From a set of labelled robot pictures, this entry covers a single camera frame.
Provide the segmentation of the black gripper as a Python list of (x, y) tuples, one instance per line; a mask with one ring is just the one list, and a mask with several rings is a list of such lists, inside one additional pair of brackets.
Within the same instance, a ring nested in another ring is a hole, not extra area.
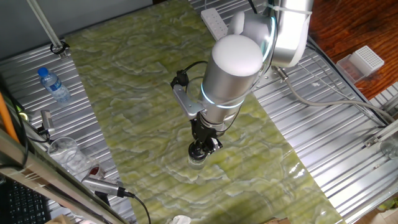
[(204, 147), (209, 147), (209, 155), (223, 147), (217, 139), (216, 130), (205, 126), (200, 118), (190, 120), (192, 136), (196, 141), (193, 145), (193, 157), (205, 157)]

